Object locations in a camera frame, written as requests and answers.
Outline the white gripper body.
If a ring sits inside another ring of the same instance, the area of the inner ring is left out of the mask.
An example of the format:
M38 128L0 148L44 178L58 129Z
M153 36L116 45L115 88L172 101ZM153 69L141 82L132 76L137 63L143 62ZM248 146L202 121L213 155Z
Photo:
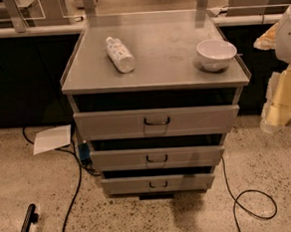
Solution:
M284 72L271 75L266 91L260 128L275 133L291 119L291 65Z

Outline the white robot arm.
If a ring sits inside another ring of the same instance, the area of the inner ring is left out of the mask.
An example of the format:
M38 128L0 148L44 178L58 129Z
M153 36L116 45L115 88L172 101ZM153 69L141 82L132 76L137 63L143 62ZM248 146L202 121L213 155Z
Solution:
M291 119L291 5L277 23L256 39L253 46L266 51L273 49L276 58L288 65L282 73L271 75L261 113L261 129L274 133Z

